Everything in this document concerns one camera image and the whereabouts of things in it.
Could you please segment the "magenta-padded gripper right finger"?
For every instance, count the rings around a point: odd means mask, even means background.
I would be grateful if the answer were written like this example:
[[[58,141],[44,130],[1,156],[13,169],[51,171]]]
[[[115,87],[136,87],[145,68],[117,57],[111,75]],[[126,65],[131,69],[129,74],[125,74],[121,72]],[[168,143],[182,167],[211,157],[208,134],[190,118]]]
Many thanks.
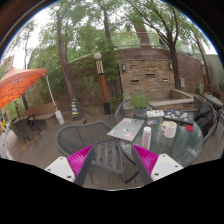
[[[137,145],[131,146],[131,154],[144,185],[182,169],[182,166],[167,154],[157,155]]]

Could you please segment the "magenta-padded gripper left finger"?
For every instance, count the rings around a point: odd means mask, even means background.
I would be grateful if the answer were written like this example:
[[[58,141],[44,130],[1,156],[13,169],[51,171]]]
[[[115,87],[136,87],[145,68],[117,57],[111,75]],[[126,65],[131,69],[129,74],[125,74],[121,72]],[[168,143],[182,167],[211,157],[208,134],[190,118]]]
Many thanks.
[[[94,147],[90,145],[70,155],[68,158],[58,157],[46,168],[46,171],[82,186],[93,156]]]

